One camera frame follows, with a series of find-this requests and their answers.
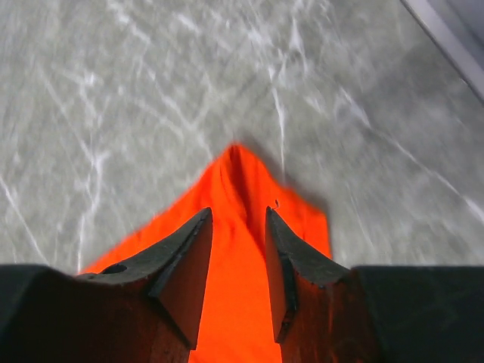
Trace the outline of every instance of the marble countertop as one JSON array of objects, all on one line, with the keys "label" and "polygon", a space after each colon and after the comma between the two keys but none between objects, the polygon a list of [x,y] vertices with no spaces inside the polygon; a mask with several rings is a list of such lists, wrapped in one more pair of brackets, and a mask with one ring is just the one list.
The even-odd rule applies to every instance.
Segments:
[{"label": "marble countertop", "polygon": [[232,141],[335,260],[484,262],[484,108],[398,0],[4,0],[0,262],[76,273]]}]

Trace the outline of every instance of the gray metallic object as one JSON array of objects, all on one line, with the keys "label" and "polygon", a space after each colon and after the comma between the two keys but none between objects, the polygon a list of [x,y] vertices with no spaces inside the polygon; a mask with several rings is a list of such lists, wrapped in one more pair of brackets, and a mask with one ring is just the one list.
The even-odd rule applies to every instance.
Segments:
[{"label": "gray metallic object", "polygon": [[469,86],[484,100],[484,2],[402,0],[447,54]]}]

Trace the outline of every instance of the gray surface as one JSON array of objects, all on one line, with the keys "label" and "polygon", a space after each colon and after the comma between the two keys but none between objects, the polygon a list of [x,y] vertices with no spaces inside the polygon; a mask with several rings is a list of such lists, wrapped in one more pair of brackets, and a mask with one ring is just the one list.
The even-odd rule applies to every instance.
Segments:
[{"label": "gray surface", "polygon": [[484,109],[397,0],[4,0],[0,19],[0,262],[78,271],[233,140],[327,208],[337,262],[484,262]]}]

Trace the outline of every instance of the red cloth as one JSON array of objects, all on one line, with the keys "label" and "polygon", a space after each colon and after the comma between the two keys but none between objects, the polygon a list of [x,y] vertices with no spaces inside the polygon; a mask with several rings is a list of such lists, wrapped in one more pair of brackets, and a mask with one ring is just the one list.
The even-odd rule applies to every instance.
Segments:
[{"label": "red cloth", "polygon": [[190,362],[278,362],[265,270],[265,209],[278,213],[303,240],[331,257],[325,215],[282,187],[241,145],[230,146],[183,197],[128,236],[84,272],[146,249],[202,208],[213,211],[213,247],[197,350]]}]

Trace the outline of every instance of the orange cloth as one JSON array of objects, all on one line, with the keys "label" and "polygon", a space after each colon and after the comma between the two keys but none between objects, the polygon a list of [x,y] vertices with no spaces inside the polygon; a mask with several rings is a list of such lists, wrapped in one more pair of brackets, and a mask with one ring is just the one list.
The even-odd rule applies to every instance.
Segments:
[{"label": "orange cloth", "polygon": [[269,175],[240,145],[230,146],[171,208],[102,256],[84,272],[155,244],[204,207],[213,211],[213,247],[197,350],[190,362],[277,362],[265,270],[265,209],[278,213],[303,240],[330,257],[326,217]]}]

